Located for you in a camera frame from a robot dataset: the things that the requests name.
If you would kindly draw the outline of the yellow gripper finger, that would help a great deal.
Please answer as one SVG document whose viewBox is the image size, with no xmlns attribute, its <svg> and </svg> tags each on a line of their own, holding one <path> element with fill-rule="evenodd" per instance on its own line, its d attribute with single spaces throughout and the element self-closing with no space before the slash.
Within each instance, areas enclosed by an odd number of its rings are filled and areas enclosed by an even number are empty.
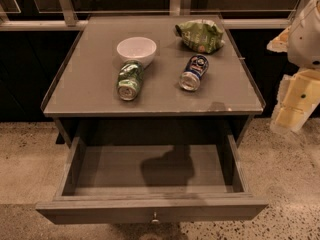
<svg viewBox="0 0 320 240">
<path fill-rule="evenodd" d="M 320 70 L 300 68 L 280 81 L 270 129 L 298 132 L 320 103 Z"/>
<path fill-rule="evenodd" d="M 290 28 L 287 27 L 278 36 L 272 39 L 267 44 L 267 49 L 276 53 L 287 52 L 289 30 Z"/>
</svg>

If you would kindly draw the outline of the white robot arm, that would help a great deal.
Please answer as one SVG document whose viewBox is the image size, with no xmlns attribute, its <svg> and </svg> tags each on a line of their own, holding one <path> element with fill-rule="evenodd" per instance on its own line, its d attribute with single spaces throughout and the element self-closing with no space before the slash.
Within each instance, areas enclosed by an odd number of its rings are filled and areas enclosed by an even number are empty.
<svg viewBox="0 0 320 240">
<path fill-rule="evenodd" d="M 288 61 L 299 67 L 280 81 L 270 128 L 279 134 L 298 132 L 320 104 L 320 0 L 310 0 L 267 49 L 286 52 Z"/>
</svg>

